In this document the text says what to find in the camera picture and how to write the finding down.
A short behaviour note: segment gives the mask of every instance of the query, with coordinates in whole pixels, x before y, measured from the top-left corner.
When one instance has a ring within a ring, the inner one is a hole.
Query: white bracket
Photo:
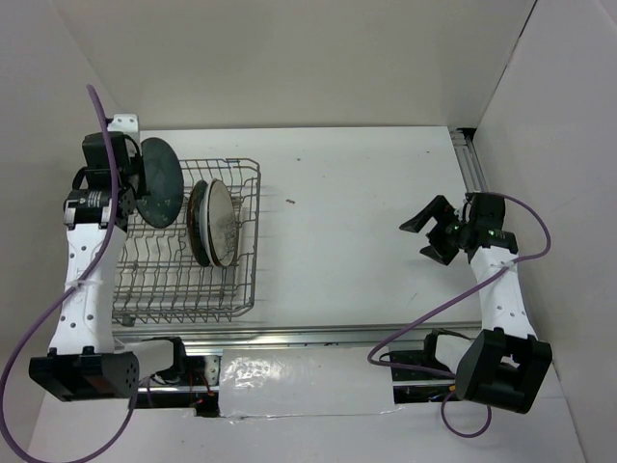
[[[139,139],[139,119],[136,114],[115,114],[114,119],[107,125],[110,132],[124,132],[140,146]],[[132,143],[126,142],[126,149],[129,157],[133,157],[137,152]]]
[[[209,386],[218,386],[219,371],[221,370],[221,358],[218,355],[206,355],[205,359],[205,378]]]
[[[471,268],[478,283],[487,280],[504,266],[507,271],[491,285],[480,289],[482,328],[500,328],[506,335],[526,340],[536,334],[524,309],[517,265],[512,264],[518,255],[504,248],[480,248],[471,260]]]
[[[140,379],[174,365],[174,343],[170,340],[143,340],[122,347],[123,352],[132,352],[139,362]]]

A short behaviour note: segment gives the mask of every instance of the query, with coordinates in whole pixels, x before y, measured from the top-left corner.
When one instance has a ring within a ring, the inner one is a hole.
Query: white table surface
[[[155,130],[178,157],[261,165],[255,307],[243,325],[410,322],[475,283],[464,254],[448,267],[399,225],[465,186],[446,127]],[[478,321],[478,299],[435,318]]]

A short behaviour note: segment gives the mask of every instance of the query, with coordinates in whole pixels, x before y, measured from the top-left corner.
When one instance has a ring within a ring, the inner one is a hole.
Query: wire dish rack
[[[259,226],[259,164],[251,159],[181,160],[184,202],[173,224],[159,230],[131,216],[116,270],[113,321],[196,323],[231,321],[255,304]],[[193,185],[221,180],[229,190],[238,227],[238,249],[229,267],[202,267],[191,251],[186,205]]]

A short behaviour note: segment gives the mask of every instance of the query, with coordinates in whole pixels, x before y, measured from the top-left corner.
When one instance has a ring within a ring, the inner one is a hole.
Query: cable
[[[150,408],[154,408],[154,402],[152,401],[152,391],[150,390],[150,381],[152,380],[152,376],[146,378],[143,382],[144,386],[146,386],[146,395],[148,397],[148,405]]]
[[[189,405],[193,403],[193,374],[189,372]]]
[[[531,215],[533,215],[533,217],[538,221],[538,224],[540,224],[540,227],[542,227],[542,231],[544,232],[544,236],[547,240],[547,244],[545,245],[545,248],[536,254],[531,254],[529,256],[520,256],[517,257],[515,259],[512,260],[512,264],[516,264],[516,263],[521,263],[521,262],[525,262],[528,260],[534,260],[534,259],[539,259],[539,258],[543,258],[546,254],[549,253],[550,248],[552,247],[552,238],[550,237],[550,231],[549,231],[549,227],[547,227],[547,224],[545,224],[544,220],[542,220],[542,217],[540,217],[540,215],[533,210],[533,208],[522,202],[521,200],[514,198],[510,195],[506,195],[504,193],[491,193],[492,195],[495,196],[500,196],[501,198],[504,198],[508,201],[511,201],[512,203],[518,204],[521,207],[525,208]],[[416,365],[407,365],[407,364],[398,364],[398,363],[394,363],[394,362],[384,362],[381,359],[380,360],[375,360],[375,354],[377,354],[377,352],[379,352],[381,349],[383,349],[384,347],[386,347],[388,344],[390,344],[392,341],[397,340],[398,338],[400,338],[401,336],[403,336],[406,333],[409,333],[410,331],[412,331],[413,329],[415,329],[418,325],[424,323],[426,320],[433,318],[435,315],[442,313],[443,311],[449,309],[450,307],[458,304],[459,302],[467,299],[468,297],[470,297],[471,295],[475,294],[476,292],[478,292],[480,289],[482,289],[483,287],[486,287],[488,285],[490,285],[491,283],[495,282],[496,280],[498,280],[499,278],[501,278],[501,276],[508,271],[508,266],[503,266],[497,273],[495,273],[495,275],[493,275],[492,277],[486,279],[485,281],[478,283],[476,286],[468,289],[467,291],[459,294],[458,296],[450,299],[447,302],[444,302],[443,304],[441,304],[440,306],[438,306],[436,309],[433,309],[431,312],[424,314],[423,316],[421,316],[420,318],[418,318],[417,320],[411,322],[409,325],[405,326],[404,328],[401,328],[400,330],[398,330],[397,332],[393,333],[392,335],[388,336],[387,338],[385,338],[384,340],[382,340],[381,342],[379,342],[375,347],[373,347],[371,349],[371,351],[368,353],[367,356],[367,360],[370,364],[372,365],[379,365],[382,367],[390,367],[390,368],[402,368],[402,369],[412,369],[415,371],[424,371],[427,373],[433,373],[433,374],[437,374],[440,376],[446,376],[449,378],[454,378],[456,375],[452,372],[449,371],[441,371],[439,369],[434,369],[434,368],[427,368],[427,367],[421,367],[421,366],[416,366]],[[446,398],[445,401],[447,401],[448,399],[450,399],[452,397],[452,394],[449,394]],[[445,413],[443,411],[443,407],[444,405],[442,405],[442,418],[445,417]],[[491,418],[493,415],[493,412],[491,411],[491,407],[487,407],[489,409],[489,415],[488,415],[488,419],[486,424],[482,427],[482,429],[480,429],[480,431],[473,433],[472,435],[470,435],[470,437],[478,437],[479,435],[483,434],[489,427],[490,423],[491,423]],[[452,426],[446,421],[444,420],[444,423],[446,425],[446,427],[451,430],[452,432],[454,432]],[[456,435],[460,435],[461,437],[468,437],[466,435],[462,435],[462,433],[459,433],[458,431],[455,432]]]
[[[201,381],[203,381],[203,384],[205,385],[205,388],[208,391],[208,395],[214,396],[214,393],[210,390],[210,385],[208,384],[208,380],[205,379],[205,375],[203,373],[200,373],[200,376],[201,376]]]
[[[105,233],[105,238],[103,239],[103,242],[101,244],[100,251],[95,254],[93,261],[90,262],[90,265],[88,265],[86,270],[84,270],[84,273],[81,274],[81,276],[79,277],[79,280],[88,280],[88,278],[93,273],[98,263],[103,258],[103,255],[105,254],[105,251],[107,250],[107,247],[109,246],[109,242],[112,239],[112,233],[114,231],[113,220],[116,217],[116,208],[118,205],[118,191],[119,191],[118,168],[116,166],[116,158],[114,157],[114,148],[112,147],[112,140],[111,140],[111,137],[109,136],[109,132],[107,131],[107,122],[105,119],[105,112],[103,111],[103,106],[101,105],[100,99],[98,98],[98,95],[96,94],[96,90],[94,89],[92,85],[88,86],[88,94],[90,95],[90,99],[93,102],[94,110],[96,111],[96,116],[98,117],[98,123],[100,125],[100,130],[103,134],[103,140],[105,142],[105,149],[107,150],[109,168],[110,168],[110,171],[112,172],[112,175],[111,175],[112,199],[111,199],[111,214],[110,214],[111,219],[110,219],[110,223],[107,225],[107,232]],[[30,338],[36,333],[36,331],[45,322],[45,320],[49,318],[49,316],[51,316],[54,312],[56,312],[58,309],[62,307],[65,301],[69,297],[71,297],[77,291],[77,289],[78,289],[77,286],[72,286],[69,289],[67,289],[55,302],[51,304],[51,306],[49,306],[39,316],[39,318],[37,318],[37,320],[26,331],[26,333],[24,333],[24,335],[21,337],[21,339],[15,346],[13,352],[9,356],[9,360],[7,361],[7,364],[4,366],[4,369],[2,370],[2,376],[0,376],[0,432],[2,433],[2,437],[4,437],[4,440],[7,442],[11,450],[14,451],[14,453],[19,458],[21,458],[27,463],[51,463],[51,462],[47,462],[45,460],[39,460],[38,458],[35,458],[34,456],[28,454],[24,449],[22,449],[19,446],[19,444],[13,438],[11,431],[9,431],[9,428],[7,426],[7,417],[5,416],[5,413],[4,413],[4,399],[5,399],[5,393],[7,391],[7,383],[9,381],[9,374],[11,373],[11,370],[13,369],[15,361],[17,360],[17,356],[22,351],[23,347],[26,345],[28,340],[30,340]],[[126,414],[126,418],[124,419],[124,422],[122,422],[122,425],[120,426],[120,429],[118,430],[118,432],[114,435],[114,437],[110,439],[110,441],[107,444],[105,444],[103,447],[101,447],[100,449],[91,453],[88,456],[79,458],[77,460],[72,460],[67,463],[86,463],[87,461],[97,458],[100,454],[105,452],[108,448],[112,447],[116,443],[116,441],[120,438],[120,436],[122,435],[126,427],[128,426],[128,423],[130,422],[131,417],[133,416],[133,412],[135,411],[136,405],[137,405],[137,394],[131,397],[129,401],[129,406],[128,406],[128,413]]]
[[[489,406],[486,407],[486,410],[487,410],[486,422],[478,431],[472,432],[470,434],[465,434],[464,432],[457,431],[456,429],[454,429],[454,427],[452,427],[452,425],[448,422],[447,418],[445,417],[445,404],[455,394],[456,394],[456,391],[452,391],[451,393],[449,393],[445,397],[445,399],[442,401],[442,406],[440,407],[440,413],[442,414],[442,421],[443,421],[443,424],[445,424],[445,427],[447,427],[448,431],[456,434],[459,437],[463,437],[465,439],[473,439],[475,437],[479,437],[482,434],[484,434],[486,430],[489,428],[489,426],[491,425],[491,422],[493,421],[493,409]]]

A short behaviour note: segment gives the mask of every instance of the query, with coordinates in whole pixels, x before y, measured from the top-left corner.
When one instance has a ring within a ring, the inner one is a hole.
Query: purple cable
[[[116,217],[116,208],[117,208],[118,191],[119,191],[116,158],[114,157],[114,149],[112,147],[112,140],[107,130],[107,121],[105,118],[105,112],[103,111],[103,106],[101,105],[100,99],[98,98],[98,95],[96,94],[96,90],[94,89],[92,85],[88,86],[88,94],[90,95],[90,99],[93,102],[94,110],[96,111],[96,116],[98,117],[98,123],[100,125],[100,130],[103,134],[103,141],[105,142],[105,149],[107,150],[107,158],[109,159],[109,167],[110,167],[111,172],[113,173],[111,175],[111,180],[112,180],[111,202],[112,203],[111,203],[111,214],[110,214],[110,217],[113,220],[113,218]],[[114,224],[110,222],[107,226],[107,232],[105,233],[105,238],[103,239],[103,242],[101,244],[100,252],[95,254],[94,260],[90,262],[90,265],[88,265],[86,270],[84,270],[84,273],[82,273],[82,275],[79,277],[79,280],[88,280],[90,275],[93,273],[94,269],[96,268],[100,260],[103,258],[103,255],[105,254],[105,251],[107,250],[107,247],[109,246],[109,242],[112,239],[113,231],[114,231]],[[49,318],[49,316],[51,316],[54,312],[56,312],[58,309],[62,307],[65,301],[70,296],[72,296],[76,290],[77,290],[77,287],[75,286],[72,286],[69,289],[67,289],[64,292],[64,294],[58,298],[58,300],[52,303],[51,306],[49,306],[49,308],[47,308],[39,316],[39,318],[37,318],[37,320],[32,324],[32,326],[28,329],[28,331],[26,331],[26,333],[21,337],[21,339],[15,346],[15,349],[11,353],[11,356],[9,357],[7,364],[4,366],[4,370],[2,371],[2,376],[0,376],[0,432],[2,433],[2,437],[4,437],[4,440],[7,441],[7,444],[9,445],[11,450],[14,451],[15,454],[19,458],[21,458],[27,463],[50,463],[50,462],[47,462],[45,460],[39,460],[35,458],[34,456],[29,455],[15,441],[15,439],[13,438],[13,435],[11,435],[9,428],[7,427],[7,419],[4,414],[4,395],[7,390],[7,382],[9,380],[9,374],[11,373],[11,369],[13,368],[13,365],[15,361],[17,360],[17,356],[19,355],[23,347],[26,345],[26,342],[28,342],[28,340],[32,337],[32,335],[35,334],[35,332],[40,328],[40,326],[44,323],[44,321],[47,318]],[[122,423],[118,432],[114,435],[114,437],[111,438],[111,440],[107,444],[105,444],[103,447],[101,447],[100,449],[98,449],[94,453],[91,453],[88,456],[79,458],[77,460],[72,460],[67,463],[86,463],[87,461],[97,458],[100,454],[102,454],[108,448],[112,447],[116,443],[116,441],[120,438],[120,436],[122,435],[126,427],[128,426],[128,422],[130,421],[133,415],[133,412],[135,411],[136,405],[137,405],[137,395],[134,395],[129,401],[128,413],[126,415],[126,418],[124,419],[124,422]]]
[[[148,378],[146,378],[143,382],[144,386],[146,386],[146,393],[148,396],[148,405],[150,408],[154,408],[154,402],[152,401],[152,391],[150,390],[150,381],[152,380],[152,377],[149,376]]]
[[[456,391],[452,391],[450,394],[448,394],[445,399],[442,402],[442,406],[440,408],[440,413],[442,414],[442,421],[443,424],[445,424],[445,427],[447,427],[447,429],[452,432],[453,434],[456,434],[459,437],[463,437],[465,439],[473,439],[474,437],[479,437],[482,434],[484,434],[486,432],[486,430],[489,428],[489,426],[491,425],[491,421],[493,420],[493,409],[489,406],[486,407],[486,411],[487,411],[487,417],[486,417],[486,422],[484,423],[484,425],[482,426],[482,428],[480,428],[479,430],[472,432],[470,434],[465,434],[464,432],[461,431],[457,431],[456,429],[454,429],[452,427],[452,425],[448,422],[447,418],[445,417],[445,404],[452,398],[453,395],[456,394]]]
[[[533,217],[538,221],[538,223],[540,224],[540,227],[542,227],[542,231],[544,232],[545,238],[547,240],[547,244],[546,244],[544,250],[542,250],[541,252],[539,252],[537,254],[532,254],[532,255],[529,255],[529,256],[517,257],[514,260],[512,260],[512,262],[513,263],[520,263],[520,262],[525,262],[527,260],[539,259],[539,258],[543,258],[546,254],[548,254],[549,251],[550,251],[550,248],[552,246],[552,238],[550,237],[549,227],[547,227],[547,224],[545,224],[544,220],[542,220],[542,217],[540,217],[540,215],[535,210],[533,210],[530,205],[522,202],[521,200],[518,200],[517,198],[514,198],[514,197],[509,196],[509,195],[505,195],[503,193],[491,193],[491,194],[492,195],[496,195],[496,196],[500,196],[501,198],[505,198],[506,200],[511,201],[512,203],[516,203],[516,204],[522,206],[523,208],[525,208],[527,211],[529,211],[529,213],[531,213],[531,215],[533,215]],[[454,297],[453,299],[450,299],[449,301],[444,302],[443,304],[438,306],[436,309],[433,309],[431,312],[424,314],[423,316],[421,316],[417,320],[411,322],[409,325],[405,326],[404,328],[401,328],[397,332],[395,332],[392,335],[388,336],[387,338],[382,340],[380,343],[378,343],[375,347],[373,347],[371,349],[371,351],[368,353],[368,357],[367,357],[368,362],[370,364],[372,364],[372,365],[379,365],[379,366],[382,366],[382,367],[412,369],[414,371],[423,371],[423,372],[427,372],[427,373],[431,373],[431,374],[436,374],[436,375],[439,375],[439,376],[446,376],[448,378],[456,377],[456,375],[454,373],[449,372],[449,371],[441,371],[440,369],[421,367],[421,366],[417,366],[417,365],[398,364],[398,363],[395,363],[395,362],[384,362],[382,360],[375,360],[374,357],[375,357],[375,354],[377,354],[377,352],[379,352],[381,349],[386,347],[392,341],[397,340],[398,338],[400,338],[404,334],[412,331],[418,325],[424,323],[426,320],[428,320],[430,318],[433,318],[435,315],[437,315],[439,313],[442,313],[443,311],[449,309],[450,307],[452,307],[452,306],[458,304],[459,302],[467,299],[468,297],[470,297],[471,295],[475,294],[476,292],[478,292],[483,287],[486,287],[486,286],[490,285],[491,283],[493,283],[497,279],[501,278],[501,276],[507,270],[508,270],[508,267],[502,267],[492,277],[490,277],[490,278],[486,279],[485,281],[483,281],[482,283],[479,283],[476,286],[468,289],[467,291],[463,292],[462,294],[459,294],[458,296]],[[481,434],[483,434],[489,428],[489,425],[491,424],[491,419],[492,419],[492,415],[493,415],[493,413],[491,411],[491,407],[487,407],[489,409],[489,416],[487,418],[486,424],[482,427],[482,429],[480,429],[478,432],[474,432],[473,434],[463,434],[463,433],[460,433],[458,431],[455,431],[452,428],[452,426],[450,426],[450,424],[445,420],[445,413],[443,411],[443,407],[445,406],[445,403],[447,402],[447,400],[450,399],[452,396],[453,396],[453,393],[450,393],[445,398],[445,400],[442,402],[442,418],[443,418],[443,422],[445,423],[445,426],[449,430],[454,432],[457,436],[461,436],[461,437],[478,437]]]

